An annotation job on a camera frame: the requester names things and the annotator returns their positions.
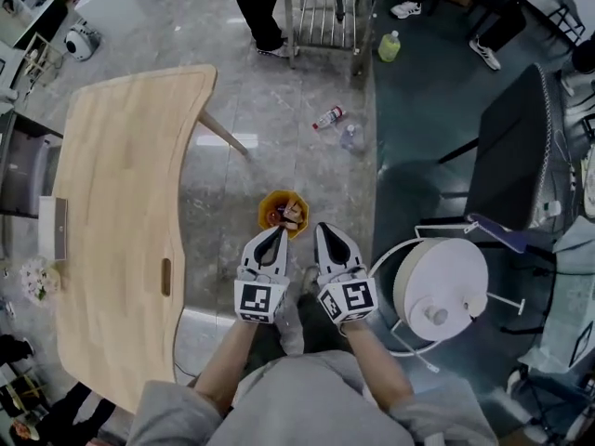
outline wooden table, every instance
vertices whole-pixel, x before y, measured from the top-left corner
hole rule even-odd
[[[210,65],[146,72],[71,100],[53,192],[68,200],[59,357],[132,413],[147,380],[175,381],[185,269],[178,189],[196,122],[246,153],[205,111],[216,78]]]

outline metal rack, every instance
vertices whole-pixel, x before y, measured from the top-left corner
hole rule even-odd
[[[353,53],[351,72],[364,65],[363,54],[372,36],[372,18],[377,0],[300,0],[299,25],[290,33],[289,45],[314,46]],[[292,0],[285,0],[287,28],[293,25]],[[293,55],[289,64],[295,67]]]

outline person's arm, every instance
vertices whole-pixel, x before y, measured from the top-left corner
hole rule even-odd
[[[413,388],[403,369],[364,321],[345,322],[342,328],[381,410],[387,412],[395,404],[413,397]]]
[[[194,390],[224,416],[242,379],[258,324],[236,321],[196,380]]]

